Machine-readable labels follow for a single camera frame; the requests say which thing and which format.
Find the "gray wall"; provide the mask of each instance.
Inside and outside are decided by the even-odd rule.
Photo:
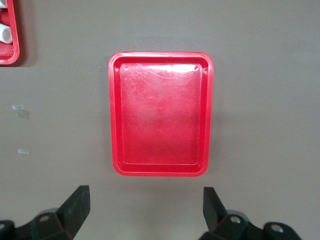
[[[77,240],[195,240],[207,230],[202,192],[212,186],[258,227],[284,222],[305,240],[319,238],[318,0],[16,4],[24,61],[0,68],[0,219],[22,225],[89,184],[91,213]],[[211,55],[205,175],[113,170],[108,61],[120,51]],[[29,119],[12,105],[23,105]]]

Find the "clear tape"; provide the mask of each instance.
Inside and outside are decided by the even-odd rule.
[[[24,109],[23,105],[13,105],[12,106],[12,110],[20,110],[20,109]]]
[[[26,150],[26,149],[18,149],[18,154],[29,154],[29,150]]]

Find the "partial red tray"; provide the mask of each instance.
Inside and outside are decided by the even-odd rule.
[[[20,55],[13,0],[7,0],[7,8],[0,8],[0,24],[11,28],[12,43],[0,41],[0,65],[10,65],[15,63]]]
[[[203,52],[119,52],[109,62],[112,161],[124,176],[208,168],[214,63]]]

